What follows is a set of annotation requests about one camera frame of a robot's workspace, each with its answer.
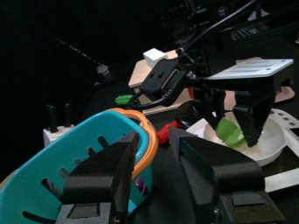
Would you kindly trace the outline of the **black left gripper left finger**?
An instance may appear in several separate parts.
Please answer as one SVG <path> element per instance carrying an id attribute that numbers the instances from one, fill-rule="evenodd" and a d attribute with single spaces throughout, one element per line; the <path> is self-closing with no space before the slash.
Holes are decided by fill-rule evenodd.
<path id="1" fill-rule="evenodd" d="M 72 170 L 55 224 L 127 224 L 137 143 L 132 131 Z"/>

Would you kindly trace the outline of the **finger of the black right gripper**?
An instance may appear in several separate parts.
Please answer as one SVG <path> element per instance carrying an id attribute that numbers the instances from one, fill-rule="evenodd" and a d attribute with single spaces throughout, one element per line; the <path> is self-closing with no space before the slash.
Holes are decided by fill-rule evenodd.
<path id="1" fill-rule="evenodd" d="M 242 129 L 247 146 L 252 147 L 258 144 L 270 111 L 275 104 L 275 97 L 236 95 L 235 100 L 234 116 L 238 119 L 238 125 Z"/>
<path id="2" fill-rule="evenodd" d="M 216 129 L 220 119 L 224 116 L 226 92 L 223 90 L 212 90 L 207 88 L 195 88 L 192 92 L 194 107 L 210 126 Z"/>

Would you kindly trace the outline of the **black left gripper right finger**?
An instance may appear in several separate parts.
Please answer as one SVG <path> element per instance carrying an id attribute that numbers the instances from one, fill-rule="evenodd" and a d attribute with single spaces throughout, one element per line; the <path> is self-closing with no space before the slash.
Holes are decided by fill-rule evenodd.
<path id="1" fill-rule="evenodd" d="M 196 224 L 286 224 L 258 162 L 183 129 L 168 131 Z"/>

